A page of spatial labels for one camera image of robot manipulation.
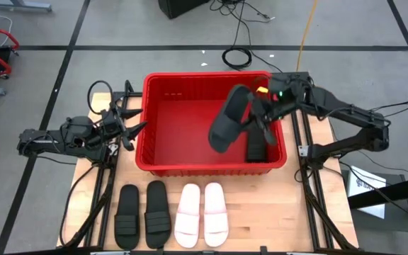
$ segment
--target black speaker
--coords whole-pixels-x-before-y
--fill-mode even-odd
[[[209,0],[159,0],[159,6],[168,18],[175,18],[207,2]]]

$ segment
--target wooden table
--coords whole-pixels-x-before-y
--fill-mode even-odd
[[[92,100],[94,109],[108,107],[109,93],[95,93]],[[129,98],[128,108],[140,108],[141,98]],[[305,136],[301,116],[299,124],[302,130],[302,139]],[[90,113],[94,121],[99,119]],[[310,117],[312,137],[315,143],[321,145],[333,142],[332,132],[328,120],[319,122]],[[140,117],[132,118],[126,122],[127,126],[139,123]],[[114,215],[117,210],[120,189],[125,184],[134,184],[140,190],[140,242],[136,249],[149,250],[145,241],[144,212],[146,210],[146,188],[153,180],[162,180],[168,192],[169,209],[174,229],[174,220],[179,205],[183,186],[187,183],[196,183],[201,190],[207,183],[216,181],[221,183],[225,191],[227,212],[229,219],[229,236],[227,241],[216,249],[219,251],[259,251],[260,246],[267,246],[269,251],[312,251],[310,228],[305,208],[305,197],[301,183],[294,180],[294,173],[299,169],[295,138],[290,115],[282,120],[286,152],[288,160],[280,169],[272,169],[268,174],[261,176],[189,176],[189,177],[165,177],[159,178],[149,172],[140,170],[135,163],[135,152],[120,150],[118,168],[116,171],[113,197],[104,248],[106,250],[120,249],[114,240]],[[75,168],[75,182],[89,167],[90,162],[79,159]],[[329,159],[325,166],[340,171],[337,159]],[[96,184],[97,169],[84,178],[75,188],[70,199],[69,211],[64,224],[64,240],[67,242],[79,229],[89,214],[94,186]],[[358,246],[355,229],[346,191],[340,175],[321,170],[320,173],[327,211],[330,218],[336,224],[341,233],[354,246]],[[315,213],[319,231],[321,247],[325,246],[322,231],[322,222]],[[101,217],[99,216],[94,225],[92,244],[97,244],[98,231]],[[204,242],[203,219],[200,219],[200,234],[196,246],[192,249],[184,249],[177,244],[174,231],[165,245],[167,251],[183,250],[210,250]]]

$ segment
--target pair of black slides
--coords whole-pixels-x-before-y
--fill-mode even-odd
[[[161,181],[147,186],[147,207],[144,214],[146,243],[151,249],[160,249],[171,235],[166,187]],[[132,250],[140,240],[140,192],[135,185],[120,189],[118,211],[114,216],[114,237],[121,249]]]

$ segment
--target yellow cable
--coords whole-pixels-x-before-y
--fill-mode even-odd
[[[308,34],[308,30],[310,29],[312,17],[315,15],[316,5],[317,5],[317,0],[314,0],[312,9],[311,9],[311,14],[310,14],[310,17],[308,18],[308,23],[306,23],[305,33],[303,33],[303,39],[302,39],[302,44],[300,45],[300,51],[298,52],[297,69],[295,69],[296,72],[298,72],[298,69],[300,67],[300,59],[302,57],[303,45],[305,44],[306,35]]]

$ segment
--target white slide sandal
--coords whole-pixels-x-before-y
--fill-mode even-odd
[[[174,236],[184,248],[193,248],[199,235],[200,189],[196,184],[183,187],[181,201],[178,204]]]
[[[209,183],[205,187],[204,240],[210,247],[222,245],[229,234],[223,187]]]

